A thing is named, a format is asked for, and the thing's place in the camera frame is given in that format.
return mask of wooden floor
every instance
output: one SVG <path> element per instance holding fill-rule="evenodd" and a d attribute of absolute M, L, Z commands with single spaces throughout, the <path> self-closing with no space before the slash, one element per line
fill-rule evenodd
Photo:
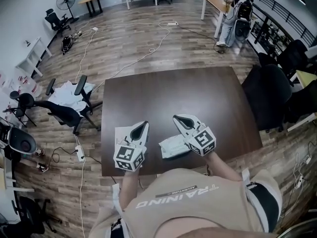
<path fill-rule="evenodd" d="M 93 18 L 82 30 L 106 24 L 159 23 L 176 20 L 183 27 L 213 36 L 218 11 L 211 5 L 207 5 L 205 20 L 201 21 L 202 4 L 202 0 L 174 0 L 172 5 L 163 3 L 155 7 L 152 1 L 143 1 L 132 3 L 130 10 L 127 10 L 125 4 L 121 4 L 105 9 L 102 15 Z M 77 29 L 86 23 L 87 21 L 77 22 Z M 87 75 L 89 82 L 99 84 L 113 76 L 124 65 L 143 57 L 150 48 L 157 48 L 166 34 L 167 31 L 157 25 L 100 27 L 87 49 L 80 74 Z M 49 58 L 48 55 L 45 55 L 39 66 L 39 70 L 44 76 L 40 78 L 36 75 L 35 80 L 44 88 L 54 77 L 56 78 L 55 86 L 60 86 L 67 80 L 74 82 L 80 60 L 90 39 L 91 35 L 79 39 L 64 56 L 60 51 L 61 38 L 55 39 L 50 46 L 53 57 Z M 234 68 L 240 82 L 243 82 L 252 65 L 258 63 L 257 55 L 247 43 L 235 45 L 225 54 L 218 54 L 213 49 L 213 45 L 214 42 L 211 39 L 173 27 L 170 28 L 170 34 L 157 52 L 124 69 L 118 76 L 229 65 Z M 102 100 L 103 89 L 104 87 L 101 86 L 93 93 L 93 101 Z M 47 99 L 44 92 L 40 99 Z M 28 132 L 35 137 L 37 143 L 46 150 L 47 154 L 41 162 L 48 163 L 53 150 L 57 147 L 63 147 L 70 152 L 74 150 L 76 141 L 71 128 L 59 125 L 43 109 L 33 109 L 30 115 L 37 127 L 30 125 Z M 98 124 L 101 123 L 101 109 L 94 112 L 92 120 Z M 100 132 L 92 129 L 87 122 L 82 124 L 80 132 L 79 140 L 85 154 L 100 160 Z M 316 142 L 316 128 L 313 124 L 309 124 L 290 133 L 278 133 L 275 130 L 269 134 L 261 132 L 261 138 L 264 145 L 262 149 L 230 160 L 228 163 L 238 171 L 249 167 L 251 175 L 255 175 L 260 169 L 269 170 L 280 184 L 285 207 L 294 184 L 295 155 L 298 153 L 301 158 L 307 155 L 308 142 Z M 52 203 L 48 207 L 48 212 L 63 220 L 62 225 L 52 223 L 57 234 L 53 234 L 47 229 L 43 236 L 38 237 L 82 237 L 79 188 L 83 163 L 78 162 L 76 155 L 68 155 L 58 150 L 57 152 L 60 154 L 59 163 L 52 161 L 50 170 L 44 174 L 40 174 L 35 168 L 19 164 L 16 172 L 17 183 L 19 186 L 35 189 L 35 193 L 28 194 L 30 197 L 50 198 Z M 298 203 L 285 217 L 283 227 L 290 225 L 298 218 L 301 211 L 307 206 L 308 200 L 316 193 L 316 161 L 317 158 L 313 156 L 309 166 L 303 167 L 302 173 L 307 180 L 304 182 L 303 192 Z M 146 187 L 154 179 L 155 176 L 141 177 L 141 182 Z M 88 158 L 84 167 L 82 187 L 86 236 L 97 217 L 99 207 L 111 204 L 112 184 L 111 178 L 102 177 L 100 164 Z M 290 207 L 295 203 L 298 194 L 299 190 L 293 193 Z"/>

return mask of person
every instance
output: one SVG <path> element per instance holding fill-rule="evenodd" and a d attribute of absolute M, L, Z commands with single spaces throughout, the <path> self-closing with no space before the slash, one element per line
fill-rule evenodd
<path fill-rule="evenodd" d="M 230 35 L 231 29 L 237 18 L 237 9 L 234 9 L 235 5 L 240 0 L 226 0 L 227 3 L 231 4 L 231 8 L 226 16 L 226 19 L 222 25 L 221 35 L 219 41 L 216 43 L 217 46 L 223 47 L 229 44 L 228 37 Z"/>
<path fill-rule="evenodd" d="M 282 196 L 269 172 L 260 171 L 249 184 L 270 191 L 261 192 L 265 210 L 278 206 L 263 225 L 263 213 L 258 214 L 246 196 L 247 179 L 242 179 L 215 152 L 203 158 L 213 176 L 187 169 L 170 170 L 140 195 L 139 170 L 126 171 L 121 190 L 119 184 L 113 186 L 114 208 L 100 209 L 89 238 L 271 237 L 263 232 L 267 224 L 270 232 L 276 226 Z"/>

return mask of dark wooden table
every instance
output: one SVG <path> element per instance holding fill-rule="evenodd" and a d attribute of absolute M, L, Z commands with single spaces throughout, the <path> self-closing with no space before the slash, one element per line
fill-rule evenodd
<path fill-rule="evenodd" d="M 197 116 L 216 136 L 216 152 L 228 160 L 262 147 L 251 108 L 231 67 L 179 69 L 106 80 L 102 115 L 102 174 L 122 176 L 114 167 L 114 128 L 150 123 L 142 175 L 205 165 L 190 152 L 163 160 L 159 142 L 178 135 L 175 114 Z"/>

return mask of sneaker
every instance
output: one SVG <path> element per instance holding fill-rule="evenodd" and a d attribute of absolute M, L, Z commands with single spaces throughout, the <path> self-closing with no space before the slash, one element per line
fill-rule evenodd
<path fill-rule="evenodd" d="M 41 149 L 41 148 L 38 148 L 35 152 L 35 156 L 36 157 L 39 157 L 39 156 L 42 156 L 42 155 L 45 155 L 45 150 L 44 149 Z"/>
<path fill-rule="evenodd" d="M 219 41 L 219 42 L 216 43 L 216 45 L 217 45 L 218 47 L 225 47 L 225 46 L 226 46 L 226 43 Z"/>
<path fill-rule="evenodd" d="M 45 173 L 47 170 L 49 170 L 49 166 L 48 165 L 44 165 L 41 163 L 38 163 L 38 165 L 36 166 L 41 173 Z"/>

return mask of beige t-shirt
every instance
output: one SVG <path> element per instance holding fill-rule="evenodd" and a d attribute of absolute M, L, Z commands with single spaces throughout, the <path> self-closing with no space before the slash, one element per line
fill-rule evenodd
<path fill-rule="evenodd" d="M 281 198 L 277 182 L 267 171 L 259 172 L 252 180 L 266 182 Z M 187 169 L 161 175 L 130 202 L 122 216 L 132 238 L 153 238 L 163 223 L 181 217 L 206 219 L 225 229 L 263 231 L 242 182 Z M 104 238 L 106 229 L 118 218 L 115 210 L 101 209 L 90 238 Z"/>

